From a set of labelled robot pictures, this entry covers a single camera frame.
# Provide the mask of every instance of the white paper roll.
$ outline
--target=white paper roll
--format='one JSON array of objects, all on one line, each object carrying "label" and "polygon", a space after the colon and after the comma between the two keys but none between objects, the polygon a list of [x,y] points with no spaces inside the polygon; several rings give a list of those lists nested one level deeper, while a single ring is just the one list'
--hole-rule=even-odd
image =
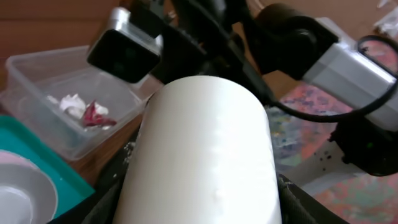
[{"label": "white paper roll", "polygon": [[150,100],[135,150],[113,223],[282,223],[267,115],[236,83],[169,83]]}]

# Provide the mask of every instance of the plastic container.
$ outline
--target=plastic container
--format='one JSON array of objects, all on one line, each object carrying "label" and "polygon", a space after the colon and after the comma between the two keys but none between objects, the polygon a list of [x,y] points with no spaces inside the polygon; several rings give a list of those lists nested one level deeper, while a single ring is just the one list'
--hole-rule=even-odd
[{"label": "plastic container", "polygon": [[[7,88],[0,94],[10,114],[68,160],[82,158],[139,115],[150,94],[161,86],[152,77],[128,84],[91,67],[86,63],[87,50],[87,46],[74,47],[8,58]],[[117,125],[87,130],[47,99],[76,93],[86,103],[96,100],[107,107]]]}]

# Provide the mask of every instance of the wooden surface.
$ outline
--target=wooden surface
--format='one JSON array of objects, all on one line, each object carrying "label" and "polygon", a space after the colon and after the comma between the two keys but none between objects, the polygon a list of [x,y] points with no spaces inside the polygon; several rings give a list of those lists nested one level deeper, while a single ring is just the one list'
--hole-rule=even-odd
[{"label": "wooden surface", "polygon": [[[392,8],[377,9],[377,1],[363,0],[250,0],[256,13],[261,6],[285,2],[313,17],[330,17],[343,30],[357,39],[371,32],[373,24]],[[101,22],[119,0],[1,0],[0,65],[10,55],[40,52],[89,44]],[[234,30],[242,34],[239,24]],[[280,72],[264,76],[278,97],[293,89],[298,82]],[[0,66],[0,88],[6,84],[6,72]],[[70,165],[90,184],[100,170],[138,127],[141,117],[131,121],[91,154]]]}]

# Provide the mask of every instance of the teal tray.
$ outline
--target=teal tray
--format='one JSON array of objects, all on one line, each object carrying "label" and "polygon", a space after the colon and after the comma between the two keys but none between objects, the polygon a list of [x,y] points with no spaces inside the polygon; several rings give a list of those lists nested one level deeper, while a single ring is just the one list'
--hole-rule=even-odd
[{"label": "teal tray", "polygon": [[0,116],[0,149],[30,160],[52,179],[58,192],[58,207],[54,218],[94,193],[94,189],[68,164],[10,116]]}]

